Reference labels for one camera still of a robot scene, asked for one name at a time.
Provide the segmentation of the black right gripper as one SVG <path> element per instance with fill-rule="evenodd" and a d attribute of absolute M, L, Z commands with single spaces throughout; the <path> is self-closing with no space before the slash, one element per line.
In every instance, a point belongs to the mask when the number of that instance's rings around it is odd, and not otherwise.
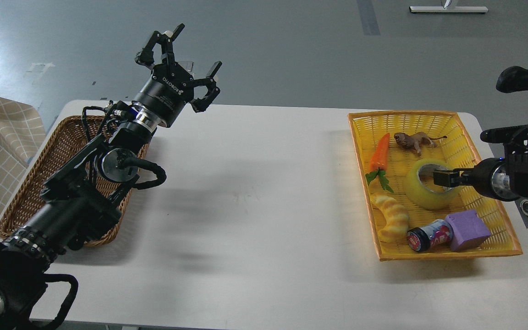
<path fill-rule="evenodd" d="M 433 182 L 442 187 L 472 186 L 480 195 L 500 201 L 516 201 L 504 158 L 488 158 L 473 168 L 434 170 Z"/>

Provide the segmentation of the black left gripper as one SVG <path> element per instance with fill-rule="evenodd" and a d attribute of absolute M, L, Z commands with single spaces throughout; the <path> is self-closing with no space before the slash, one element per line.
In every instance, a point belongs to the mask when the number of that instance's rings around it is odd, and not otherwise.
<path fill-rule="evenodd" d="M 184 28 L 185 24 L 180 23 L 171 32 L 153 31 L 135 56 L 136 64 L 153 70 L 146 84 L 134 96 L 133 102 L 156 114 L 165 127 L 173 125 L 187 103 L 195 113 L 204 112 L 220 94 L 215 76 L 222 67 L 221 61 L 212 65 L 206 77 L 196 80 L 175 61 L 173 43 Z M 157 44 L 161 46 L 162 64 L 155 66 L 154 47 Z M 193 90 L 197 87 L 206 87 L 207 92 L 202 98 L 193 99 Z"/>

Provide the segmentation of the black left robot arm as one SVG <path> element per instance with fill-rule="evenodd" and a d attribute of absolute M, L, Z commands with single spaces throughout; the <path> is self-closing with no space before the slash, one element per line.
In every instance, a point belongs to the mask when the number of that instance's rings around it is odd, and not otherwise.
<path fill-rule="evenodd" d="M 138 153 L 159 126 L 172 126 L 184 106 L 203 112 L 220 94 L 215 78 L 220 61 L 201 79 L 176 61 L 173 43 L 184 27 L 153 31 L 135 58 L 151 71 L 147 83 L 130 104 L 96 107 L 104 117 L 95 135 L 87 120 L 94 107 L 82 109 L 87 143 L 44 182 L 44 206 L 0 241 L 0 330 L 37 330 L 31 312 L 50 283 L 66 282 L 70 288 L 56 317 L 42 329 L 55 330 L 65 321 L 79 282 L 69 274 L 49 274 L 50 265 L 67 249 L 81 249 L 115 227 L 122 216 L 119 205 L 130 190 L 167 180 L 160 165 Z"/>

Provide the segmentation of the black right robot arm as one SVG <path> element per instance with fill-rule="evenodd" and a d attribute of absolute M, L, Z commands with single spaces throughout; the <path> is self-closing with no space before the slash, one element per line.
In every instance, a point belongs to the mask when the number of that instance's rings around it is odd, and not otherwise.
<path fill-rule="evenodd" d="M 483 159 L 472 168 L 436 170 L 434 183 L 472 186 L 481 196 L 500 201 L 520 200 L 520 208 L 528 216 L 528 125 L 484 130 L 480 140 L 502 144 L 504 156 Z"/>

